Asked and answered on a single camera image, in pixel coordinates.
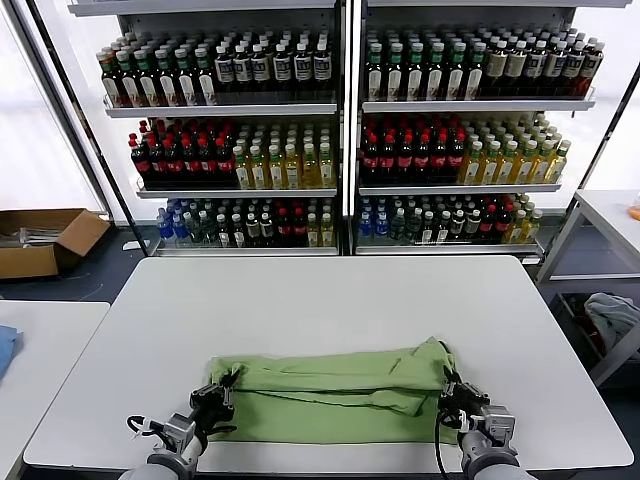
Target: gray cloth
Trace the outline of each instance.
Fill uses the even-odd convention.
[[[600,332],[607,352],[640,322],[640,308],[630,298],[594,293],[585,302],[584,309]],[[640,353],[631,358],[640,360]]]

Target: bottle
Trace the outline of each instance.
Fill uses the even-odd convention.
[[[510,140],[504,149],[504,155],[498,157],[496,173],[493,176],[492,183],[494,185],[506,185],[509,175],[513,170],[513,165],[517,160],[518,142]]]
[[[425,70],[425,100],[437,100],[440,96],[443,52],[444,43],[436,42],[431,46],[431,58]]]
[[[544,178],[544,183],[558,183],[560,174],[564,167],[567,165],[567,153],[571,147],[569,140],[563,140],[558,147],[555,159],[551,162],[551,166],[547,170],[547,174]]]
[[[553,140],[545,140],[540,147],[540,151],[536,156],[533,164],[531,165],[531,171],[527,177],[527,183],[542,184],[544,178],[549,170],[549,164],[551,162],[551,152],[553,150]]]
[[[487,45],[482,42],[478,42],[473,46],[471,62],[469,62],[465,72],[465,101],[475,100],[478,96],[478,89],[480,88],[480,82],[482,80],[482,70],[484,68],[484,53],[486,50]]]
[[[516,212],[515,220],[509,225],[509,228],[504,232],[502,236],[502,243],[517,243],[522,235],[522,227],[524,226],[524,219],[527,213],[524,210],[518,210]]]
[[[287,188],[286,171],[283,168],[283,158],[280,153],[280,147],[277,145],[269,146],[269,170],[271,172],[271,182],[274,190]]]
[[[464,75],[464,51],[467,46],[464,43],[456,43],[453,45],[453,52],[451,54],[451,63],[448,69],[447,91],[445,99],[447,101],[458,100],[460,97],[460,87],[462,84],[462,77]]]
[[[402,62],[402,44],[391,44],[391,55],[389,58],[389,65],[386,68],[386,91],[387,102],[397,102],[400,96],[400,86],[402,82],[402,68],[400,63]]]
[[[529,220],[525,220],[522,226],[522,233],[517,240],[518,243],[532,244],[536,241],[536,235],[540,230],[540,219],[542,218],[542,210],[535,209]]]
[[[480,238],[488,239],[491,237],[491,230],[493,228],[493,223],[495,222],[495,212],[496,206],[493,204],[489,205],[484,212],[482,212],[480,225],[478,226]]]
[[[366,65],[367,72],[367,86],[365,91],[367,92],[367,101],[377,102],[380,100],[380,85],[382,80],[382,69],[380,67],[382,45],[379,43],[372,43],[369,46],[369,61]]]

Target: bottle label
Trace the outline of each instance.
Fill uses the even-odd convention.
[[[216,73],[220,83],[231,83],[234,80],[233,63],[231,60],[216,60]]]
[[[449,74],[449,85],[447,85],[447,101],[456,100],[460,91],[462,81],[462,70],[453,70]]]
[[[236,175],[238,175],[238,183],[240,183],[240,188],[242,190],[248,190],[250,188],[250,184],[247,169],[244,167],[236,168]]]
[[[414,70],[413,72],[409,73],[409,83],[407,87],[408,102],[415,102],[416,100],[418,100],[421,80],[422,72],[420,70]]]
[[[320,165],[320,180],[322,181],[322,188],[329,188],[331,186],[332,177],[333,166]]]
[[[175,88],[173,88],[173,79],[167,76],[160,77],[160,85],[162,85],[162,90],[164,90],[164,96],[167,99],[167,104],[170,107],[179,106],[178,96],[176,95]]]
[[[136,85],[135,80],[133,78],[124,77],[122,79],[122,84],[129,95],[131,105],[136,108],[142,107],[142,96],[140,96],[140,92],[138,92],[138,86]]]
[[[398,101],[398,94],[400,93],[401,79],[402,79],[402,72],[398,70],[391,70],[389,72],[389,81],[387,82],[387,102]]]
[[[378,70],[369,72],[369,101],[377,102],[380,99],[380,81],[382,73]]]
[[[520,165],[520,170],[518,171],[518,175],[516,176],[516,185],[524,184],[530,170],[531,162],[524,162],[522,165]]]
[[[220,232],[218,236],[220,237],[220,245],[222,245],[222,248],[227,248],[229,246],[229,234]]]
[[[478,88],[480,87],[480,79],[482,78],[482,70],[476,69],[469,72],[469,81],[467,81],[467,89],[464,99],[475,100],[478,96]]]
[[[213,79],[209,75],[200,75],[200,86],[207,105],[216,104],[216,92],[213,89]]]
[[[248,58],[235,58],[233,60],[233,65],[236,71],[236,80],[244,83],[252,80],[251,62]]]
[[[267,82],[271,79],[269,74],[269,59],[253,58],[251,60],[251,68],[253,69],[253,78],[256,82]]]
[[[477,173],[478,173],[478,164],[470,163],[464,175],[464,182],[463,182],[464,185],[473,185],[473,182],[476,179]]]
[[[190,107],[197,105],[196,103],[196,92],[193,88],[193,82],[191,81],[191,77],[187,75],[180,75],[180,86],[182,87],[182,93],[184,94],[184,101]]]
[[[147,97],[149,106],[159,107],[160,102],[158,101],[158,92],[156,92],[156,87],[153,84],[153,80],[151,80],[149,77],[140,77],[140,84],[142,85],[144,94]]]
[[[432,70],[431,72],[429,72],[429,81],[427,82],[427,93],[425,100],[435,100],[438,97],[440,80],[442,80],[441,70]]]
[[[120,98],[120,93],[118,92],[116,82],[114,82],[111,78],[103,78],[102,84],[104,85],[104,89],[107,91],[107,95],[109,96],[109,100],[111,100],[111,104],[115,108],[122,107],[122,99]]]
[[[295,57],[294,67],[296,70],[296,80],[306,82],[311,80],[313,72],[311,69],[311,57]]]
[[[331,58],[315,57],[313,59],[313,70],[316,80],[331,80]]]
[[[526,60],[526,55],[517,55],[514,53],[509,54],[507,65],[504,67],[505,77],[518,78],[522,75],[522,70],[524,69]]]
[[[509,178],[509,174],[511,173],[512,167],[513,167],[513,163],[511,162],[504,162],[500,166],[500,171],[498,172],[496,185],[505,185],[507,183],[507,178]]]
[[[291,80],[291,59],[277,58],[273,59],[273,67],[276,80],[279,82],[288,82]]]
[[[256,182],[256,188],[258,190],[264,190],[264,172],[262,171],[262,167],[253,167],[251,171],[253,172],[253,179]]]
[[[273,180],[273,188],[280,190],[282,188],[282,169],[280,167],[271,167],[271,180]]]
[[[244,248],[244,233],[242,232],[234,232],[233,236],[236,239],[236,245],[238,245],[238,248]]]
[[[287,180],[289,181],[289,190],[297,190],[298,184],[298,169],[296,167],[287,167]]]
[[[482,175],[482,185],[491,185],[494,173],[496,173],[496,162],[488,163]]]

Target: red label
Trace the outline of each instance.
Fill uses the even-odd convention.
[[[398,166],[400,168],[409,168],[411,166],[411,157],[398,157]]]
[[[451,165],[452,167],[458,168],[460,165],[462,165],[462,157],[448,156],[447,162],[449,162],[449,165]]]
[[[436,168],[444,167],[447,157],[431,157],[431,165]]]

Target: white shelf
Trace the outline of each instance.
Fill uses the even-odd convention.
[[[145,13],[333,8],[332,0],[78,0],[68,5],[76,17]]]
[[[473,100],[432,102],[363,102],[364,113],[392,112],[581,112],[596,104],[593,88],[584,100]]]
[[[335,188],[309,190],[147,190],[136,192],[139,198],[332,198],[338,193]]]
[[[107,108],[111,118],[143,117],[242,117],[261,115],[331,115],[335,103],[291,103],[285,105],[215,105],[202,107]]]
[[[538,193],[555,192],[560,184],[542,185],[432,185],[407,187],[360,187],[360,195],[444,195],[444,194],[482,194],[482,193]]]

